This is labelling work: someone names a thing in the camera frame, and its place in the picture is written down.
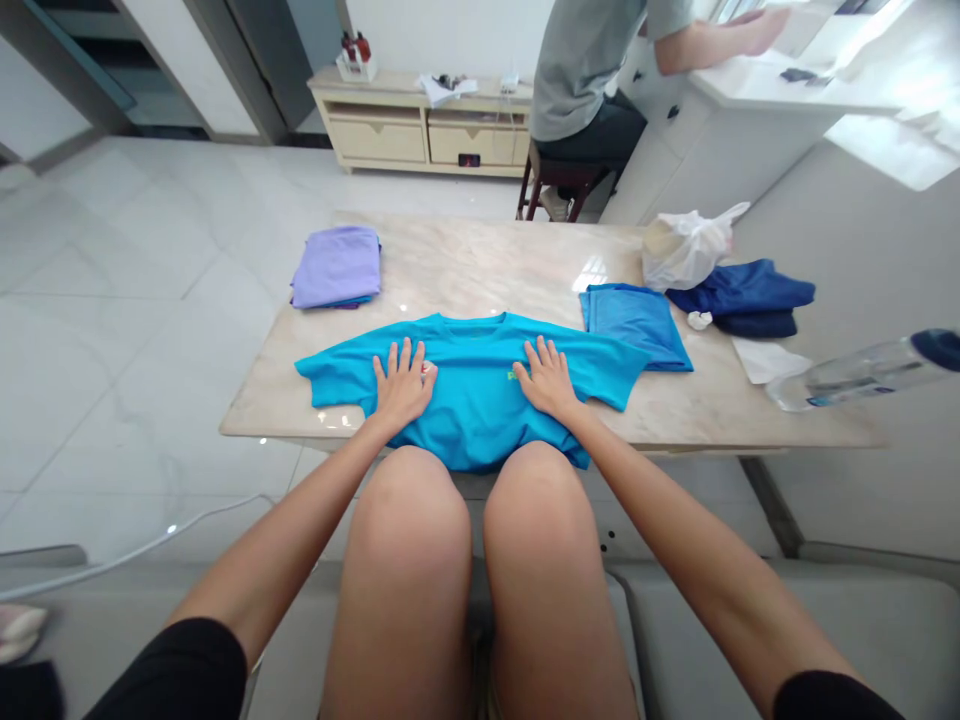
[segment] beige dresser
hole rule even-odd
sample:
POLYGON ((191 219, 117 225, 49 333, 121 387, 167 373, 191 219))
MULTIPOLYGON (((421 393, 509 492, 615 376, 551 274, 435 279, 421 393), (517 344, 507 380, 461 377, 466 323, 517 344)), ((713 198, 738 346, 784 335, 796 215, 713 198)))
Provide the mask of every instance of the beige dresser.
POLYGON ((500 94, 497 78, 433 110, 413 73, 381 71, 369 84, 346 83, 336 67, 314 75, 313 92, 340 166, 520 177, 530 144, 533 88, 500 94), (461 157, 478 167, 464 167, 461 157))

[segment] bottle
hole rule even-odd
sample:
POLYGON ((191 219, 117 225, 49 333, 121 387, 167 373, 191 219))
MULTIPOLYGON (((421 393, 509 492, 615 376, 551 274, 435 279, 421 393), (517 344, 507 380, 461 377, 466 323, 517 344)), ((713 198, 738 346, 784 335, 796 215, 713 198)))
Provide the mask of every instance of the bottle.
POLYGON ((767 395, 788 412, 889 395, 960 373, 957 330, 931 329, 771 380, 767 395))
POLYGON ((368 62, 370 60, 370 43, 363 36, 362 32, 357 32, 357 50, 360 51, 360 61, 368 62))
POLYGON ((350 33, 346 30, 343 31, 343 37, 340 38, 340 47, 347 53, 347 58, 350 62, 357 61, 357 51, 354 49, 353 40, 350 39, 350 33))

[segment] t-shirt sleeve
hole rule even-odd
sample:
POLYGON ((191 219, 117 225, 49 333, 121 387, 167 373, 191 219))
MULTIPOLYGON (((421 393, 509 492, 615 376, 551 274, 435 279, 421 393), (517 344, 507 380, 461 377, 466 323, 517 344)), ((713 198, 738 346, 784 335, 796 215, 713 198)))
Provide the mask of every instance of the t-shirt sleeve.
POLYGON ((693 0, 649 0, 647 3, 647 39, 665 38, 683 30, 696 19, 693 0))
POLYGON ((171 625, 143 649, 85 720, 236 720, 247 660, 233 633, 209 618, 171 625))
POLYGON ((873 690, 849 675, 811 670, 794 675, 777 693, 774 720, 903 720, 873 690))
POLYGON ((538 334, 553 340, 557 350, 566 354, 577 397, 597 398, 620 412, 626 409, 630 392, 650 361, 649 354, 620 340, 559 325, 536 329, 529 338, 534 346, 538 334))
POLYGON ((386 368, 390 343, 402 344, 404 337, 416 343, 415 323, 377 328, 294 363, 297 372, 310 381, 313 407, 359 405, 369 417, 377 409, 373 356, 379 355, 386 368))

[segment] hand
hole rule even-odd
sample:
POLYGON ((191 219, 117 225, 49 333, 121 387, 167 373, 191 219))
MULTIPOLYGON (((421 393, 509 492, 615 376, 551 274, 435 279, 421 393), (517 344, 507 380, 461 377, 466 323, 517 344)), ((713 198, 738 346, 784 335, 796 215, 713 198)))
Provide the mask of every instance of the hand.
POLYGON ((763 17, 764 13, 766 12, 767 11, 764 10, 763 8, 760 8, 758 10, 748 10, 743 15, 735 17, 733 20, 731 20, 730 22, 726 22, 723 25, 724 27, 735 27, 737 25, 746 25, 748 22, 753 22, 754 20, 757 20, 763 17))
POLYGON ((426 378, 421 379, 424 355, 426 355, 426 347, 422 342, 417 343, 417 354, 414 355, 411 366, 410 338, 404 338, 399 362, 397 361, 397 344, 390 345, 386 373, 380 358, 378 356, 373 358, 378 398, 377 412, 374 413, 374 417, 380 418, 391 430, 391 437, 420 417, 426 410, 430 398, 433 397, 433 386, 437 382, 437 368, 432 365, 427 370, 426 378))
POLYGON ((543 335, 537 338, 539 357, 529 341, 523 344, 523 349, 530 361, 530 372, 528 374, 520 363, 513 364, 513 371, 520 381, 523 394, 537 410, 565 423, 565 418, 571 413, 586 407, 573 392, 567 356, 557 352, 553 340, 545 343, 543 335))
POLYGON ((754 35, 751 38, 750 46, 745 51, 746 54, 763 55, 773 46, 774 41, 787 26, 787 20, 789 19, 790 9, 778 8, 769 10, 748 23, 745 28, 750 28, 754 35))

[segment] small box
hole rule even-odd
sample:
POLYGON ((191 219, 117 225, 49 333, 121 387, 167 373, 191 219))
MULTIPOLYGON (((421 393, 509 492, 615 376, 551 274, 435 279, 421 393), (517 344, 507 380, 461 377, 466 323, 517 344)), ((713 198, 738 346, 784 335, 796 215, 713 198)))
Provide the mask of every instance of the small box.
POLYGON ((368 83, 377 76, 377 58, 371 55, 366 62, 348 60, 343 54, 337 56, 337 69, 344 82, 368 83))

